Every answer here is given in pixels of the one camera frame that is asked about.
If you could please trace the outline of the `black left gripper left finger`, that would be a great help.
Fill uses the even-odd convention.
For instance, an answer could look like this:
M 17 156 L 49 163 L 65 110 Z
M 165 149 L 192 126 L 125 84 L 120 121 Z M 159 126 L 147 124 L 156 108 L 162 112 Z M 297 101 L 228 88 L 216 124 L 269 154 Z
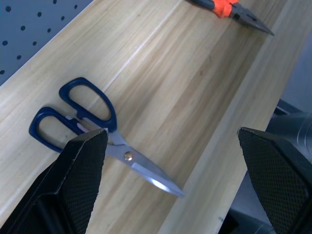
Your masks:
M 84 234 L 101 182 L 105 129 L 70 140 L 33 182 L 0 229 L 2 234 Z

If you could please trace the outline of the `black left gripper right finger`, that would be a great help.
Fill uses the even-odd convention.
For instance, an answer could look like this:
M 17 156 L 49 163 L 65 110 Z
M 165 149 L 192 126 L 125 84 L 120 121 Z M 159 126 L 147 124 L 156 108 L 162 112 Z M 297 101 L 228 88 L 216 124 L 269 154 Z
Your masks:
M 312 232 L 312 164 L 286 139 L 241 127 L 239 144 L 255 193 L 278 234 Z

